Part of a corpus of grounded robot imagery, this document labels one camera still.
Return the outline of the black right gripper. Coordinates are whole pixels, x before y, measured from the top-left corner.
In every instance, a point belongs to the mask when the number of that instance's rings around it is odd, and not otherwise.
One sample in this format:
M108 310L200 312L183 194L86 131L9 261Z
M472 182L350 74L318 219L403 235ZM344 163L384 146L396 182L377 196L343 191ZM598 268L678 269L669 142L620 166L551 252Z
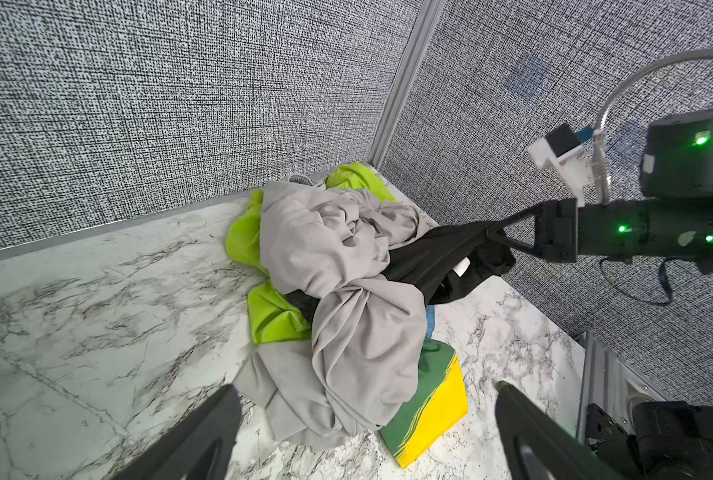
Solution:
M505 235L505 228L534 217L534 245ZM488 240L551 263L574 263L578 256L578 207L575 198L550 200L495 222Z

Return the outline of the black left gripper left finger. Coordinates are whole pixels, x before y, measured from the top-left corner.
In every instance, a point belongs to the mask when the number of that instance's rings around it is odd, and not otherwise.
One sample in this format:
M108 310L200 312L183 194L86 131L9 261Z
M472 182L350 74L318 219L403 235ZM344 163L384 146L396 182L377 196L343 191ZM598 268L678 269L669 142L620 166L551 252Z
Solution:
M224 385L116 478L224 479L240 421L240 396L234 386Z

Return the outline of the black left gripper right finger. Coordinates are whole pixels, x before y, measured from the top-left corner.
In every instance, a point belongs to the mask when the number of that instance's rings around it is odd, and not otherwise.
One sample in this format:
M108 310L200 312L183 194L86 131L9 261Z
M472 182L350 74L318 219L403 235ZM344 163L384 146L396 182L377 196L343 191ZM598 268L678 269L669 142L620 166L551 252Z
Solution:
M619 479L521 393L496 384L495 418L513 479Z

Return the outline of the black cloth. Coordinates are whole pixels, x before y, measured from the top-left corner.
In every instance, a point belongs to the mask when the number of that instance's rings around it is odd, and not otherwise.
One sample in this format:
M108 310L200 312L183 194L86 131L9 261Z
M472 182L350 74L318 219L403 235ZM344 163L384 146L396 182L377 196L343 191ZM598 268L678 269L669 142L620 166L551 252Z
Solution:
M514 266L510 250L487 239L489 226L441 226L390 249L362 220L278 222L260 257L316 330L398 324L423 331L428 304L460 299Z

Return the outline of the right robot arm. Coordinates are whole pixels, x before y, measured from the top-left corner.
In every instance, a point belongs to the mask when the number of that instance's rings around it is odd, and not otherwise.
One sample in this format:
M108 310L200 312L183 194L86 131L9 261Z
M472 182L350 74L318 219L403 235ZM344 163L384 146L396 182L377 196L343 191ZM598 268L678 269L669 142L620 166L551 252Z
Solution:
M640 200L583 206L538 203L489 226L487 238L553 263L580 256L635 256L694 263L713 272L713 109L648 126L639 164Z

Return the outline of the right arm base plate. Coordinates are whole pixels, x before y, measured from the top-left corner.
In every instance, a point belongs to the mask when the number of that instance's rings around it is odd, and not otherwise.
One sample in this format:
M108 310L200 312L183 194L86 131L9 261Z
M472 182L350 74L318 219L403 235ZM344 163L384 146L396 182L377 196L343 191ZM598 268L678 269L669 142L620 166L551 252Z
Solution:
M644 402L632 409L631 425L628 433L591 404L584 443L626 479L713 479L713 407Z

